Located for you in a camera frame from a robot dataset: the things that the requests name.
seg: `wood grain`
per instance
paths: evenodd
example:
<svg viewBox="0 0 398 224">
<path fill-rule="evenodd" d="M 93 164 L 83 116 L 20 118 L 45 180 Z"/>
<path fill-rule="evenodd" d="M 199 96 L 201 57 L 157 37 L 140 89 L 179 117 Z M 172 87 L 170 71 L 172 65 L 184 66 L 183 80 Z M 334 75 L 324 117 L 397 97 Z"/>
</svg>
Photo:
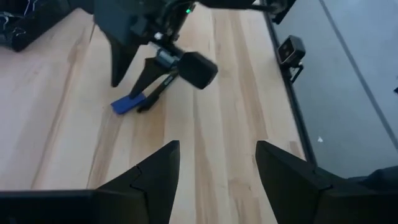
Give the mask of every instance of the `wood grain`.
<svg viewBox="0 0 398 224">
<path fill-rule="evenodd" d="M 180 34 L 178 45 L 215 61 L 218 76 L 204 90 L 178 78 L 150 111 L 124 116 L 109 104 L 129 93 L 152 47 L 117 88 L 109 44 L 83 11 L 19 54 L 0 49 L 0 189 L 96 188 L 178 139 L 170 223 L 276 223 L 256 141 L 303 152 L 262 14 L 197 6 Z"/>
</svg>

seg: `wooden tabletop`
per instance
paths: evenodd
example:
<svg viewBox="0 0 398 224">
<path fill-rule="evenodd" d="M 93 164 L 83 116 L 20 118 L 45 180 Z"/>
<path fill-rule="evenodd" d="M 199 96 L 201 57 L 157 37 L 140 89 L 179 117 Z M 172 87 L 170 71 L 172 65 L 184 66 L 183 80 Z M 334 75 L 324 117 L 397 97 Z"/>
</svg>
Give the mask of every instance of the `wooden tabletop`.
<svg viewBox="0 0 398 224">
<path fill-rule="evenodd" d="M 303 152 L 262 14 L 198 6 L 180 34 L 218 76 L 204 90 L 179 78 L 150 111 L 124 116 L 109 104 L 130 92 L 152 47 L 117 88 L 109 44 L 81 10 L 21 53 L 0 49 L 0 189 L 96 188 L 177 139 L 170 223 L 275 223 L 256 141 Z"/>
</svg>

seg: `blue eraser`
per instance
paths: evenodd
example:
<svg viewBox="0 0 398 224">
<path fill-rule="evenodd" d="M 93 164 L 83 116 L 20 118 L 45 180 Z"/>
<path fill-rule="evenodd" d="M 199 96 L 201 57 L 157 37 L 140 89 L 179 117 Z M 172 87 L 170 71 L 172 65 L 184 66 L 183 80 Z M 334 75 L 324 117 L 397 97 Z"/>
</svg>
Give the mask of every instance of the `blue eraser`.
<svg viewBox="0 0 398 224">
<path fill-rule="evenodd" d="M 136 107 L 139 103 L 141 103 L 145 99 L 146 97 L 143 93 L 136 96 L 134 99 L 130 99 L 129 96 L 125 96 L 111 103 L 111 106 L 115 113 L 124 114 L 132 110 L 134 107 Z"/>
</svg>

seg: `gray floor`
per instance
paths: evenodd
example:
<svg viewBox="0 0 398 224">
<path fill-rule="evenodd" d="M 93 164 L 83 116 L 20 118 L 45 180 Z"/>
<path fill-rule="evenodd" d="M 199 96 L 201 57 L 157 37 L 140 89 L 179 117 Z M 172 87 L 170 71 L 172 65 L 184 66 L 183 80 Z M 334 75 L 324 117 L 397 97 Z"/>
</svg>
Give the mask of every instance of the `gray floor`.
<svg viewBox="0 0 398 224">
<path fill-rule="evenodd" d="M 320 167 L 398 165 L 398 0 L 297 0 L 275 31 L 307 49 L 294 89 Z"/>
</svg>

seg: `blue object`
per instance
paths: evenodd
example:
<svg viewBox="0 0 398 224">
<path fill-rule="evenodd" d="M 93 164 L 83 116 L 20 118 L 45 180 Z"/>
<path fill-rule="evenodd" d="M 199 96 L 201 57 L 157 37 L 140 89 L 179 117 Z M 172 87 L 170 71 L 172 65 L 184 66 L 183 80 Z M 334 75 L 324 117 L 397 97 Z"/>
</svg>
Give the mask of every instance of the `blue object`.
<svg viewBox="0 0 398 224">
<path fill-rule="evenodd" d="M 130 99 L 129 96 L 125 96 L 111 103 L 111 106 L 115 113 L 125 114 L 145 99 L 146 97 L 143 93 L 140 93 L 140 95 L 136 96 L 134 99 Z"/>
</svg>

